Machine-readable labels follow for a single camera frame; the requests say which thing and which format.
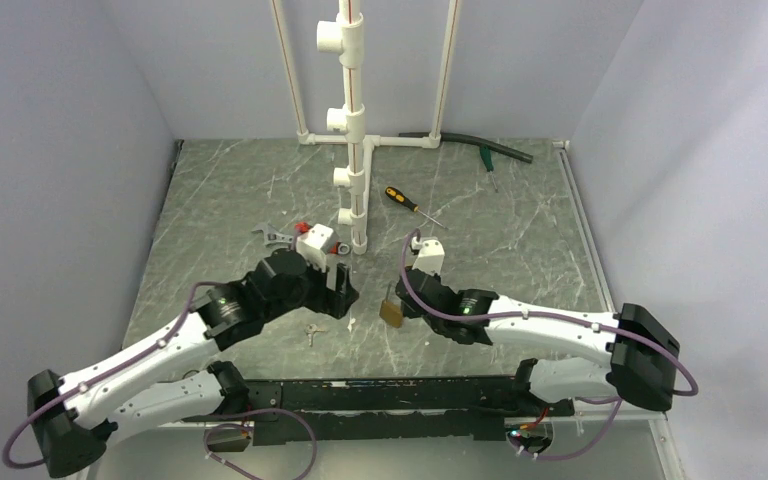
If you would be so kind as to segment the large brass padlock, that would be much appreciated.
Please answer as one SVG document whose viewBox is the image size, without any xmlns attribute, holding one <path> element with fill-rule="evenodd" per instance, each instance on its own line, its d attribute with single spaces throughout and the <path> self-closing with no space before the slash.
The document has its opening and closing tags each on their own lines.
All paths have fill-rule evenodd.
<svg viewBox="0 0 768 480">
<path fill-rule="evenodd" d="M 390 299 L 393 284 L 387 285 L 385 295 L 380 303 L 379 318 L 392 328 L 401 328 L 404 322 L 404 316 L 400 303 L 393 302 Z"/>
</svg>

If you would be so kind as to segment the silver key bunch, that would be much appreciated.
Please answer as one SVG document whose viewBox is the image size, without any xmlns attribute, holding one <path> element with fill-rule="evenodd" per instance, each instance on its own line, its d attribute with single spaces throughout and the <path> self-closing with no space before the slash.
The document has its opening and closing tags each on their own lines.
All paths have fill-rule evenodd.
<svg viewBox="0 0 768 480">
<path fill-rule="evenodd" d="M 327 333 L 327 332 L 328 332 L 327 328 L 319 327 L 318 325 L 315 325 L 315 324 L 308 324 L 305 327 L 305 335 L 307 338 L 308 346 L 310 348 L 313 347 L 314 339 L 317 334 Z"/>
</svg>

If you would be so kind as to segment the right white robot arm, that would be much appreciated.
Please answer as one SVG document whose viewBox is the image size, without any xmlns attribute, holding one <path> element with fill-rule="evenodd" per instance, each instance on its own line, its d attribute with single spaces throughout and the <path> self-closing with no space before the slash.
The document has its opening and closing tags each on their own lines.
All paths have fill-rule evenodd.
<svg viewBox="0 0 768 480">
<path fill-rule="evenodd" d="M 679 393 L 680 344 L 641 305 L 590 313 L 544 308 L 490 290 L 454 291 L 439 276 L 412 269 L 401 273 L 395 293 L 405 317 L 421 318 L 459 344 L 517 344 L 561 354 L 559 360 L 527 360 L 525 379 L 510 391 L 524 415 L 573 398 L 619 398 L 667 412 Z"/>
</svg>

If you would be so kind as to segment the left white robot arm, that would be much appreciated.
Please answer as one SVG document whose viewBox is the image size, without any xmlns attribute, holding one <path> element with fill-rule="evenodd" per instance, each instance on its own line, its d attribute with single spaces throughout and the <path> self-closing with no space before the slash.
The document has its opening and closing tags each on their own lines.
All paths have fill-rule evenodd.
<svg viewBox="0 0 768 480">
<path fill-rule="evenodd" d="M 198 282 L 178 317 L 143 340 L 84 369 L 46 369 L 29 379 L 28 417 L 8 437 L 2 461 L 15 470 L 44 466 L 50 477 L 64 478 L 143 430 L 191 417 L 235 419 L 252 403 L 232 363 L 213 362 L 177 382 L 166 375 L 297 309 L 340 319 L 358 298 L 348 265 L 320 271 L 288 249 L 239 280 Z"/>
</svg>

